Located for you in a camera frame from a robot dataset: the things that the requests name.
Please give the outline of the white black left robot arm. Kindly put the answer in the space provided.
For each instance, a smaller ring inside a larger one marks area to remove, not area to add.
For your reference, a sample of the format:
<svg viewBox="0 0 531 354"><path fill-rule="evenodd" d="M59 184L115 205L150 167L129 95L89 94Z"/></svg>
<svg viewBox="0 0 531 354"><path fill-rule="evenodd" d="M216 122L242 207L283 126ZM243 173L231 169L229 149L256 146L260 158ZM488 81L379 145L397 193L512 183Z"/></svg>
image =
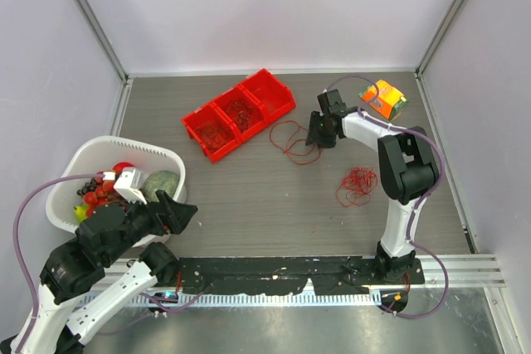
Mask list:
<svg viewBox="0 0 531 354"><path fill-rule="evenodd" d="M165 191L157 201L135 203L128 211L103 205L55 248L32 290L32 311L22 330L2 341L3 353L81 353L86 344L130 299L158 285L169 286L179 262L161 242L150 243L132 267L94 301L77 304L105 271L146 235L179 235L197 206L175 201Z"/></svg>

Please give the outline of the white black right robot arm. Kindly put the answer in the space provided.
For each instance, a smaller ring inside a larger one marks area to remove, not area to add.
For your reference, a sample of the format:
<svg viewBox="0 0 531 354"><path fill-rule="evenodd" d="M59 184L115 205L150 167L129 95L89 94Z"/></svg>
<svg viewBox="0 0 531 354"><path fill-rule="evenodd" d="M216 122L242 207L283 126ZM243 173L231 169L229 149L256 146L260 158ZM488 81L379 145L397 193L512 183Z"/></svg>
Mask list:
<svg viewBox="0 0 531 354"><path fill-rule="evenodd" d="M398 127L358 107L349 108L338 90L321 93L318 102L320 110L309 119L308 145L334 148L339 138L348 138L378 156L379 180L389 202L374 271L382 282L394 283L413 266L420 211L441 178L434 154L437 147L419 127Z"/></svg>

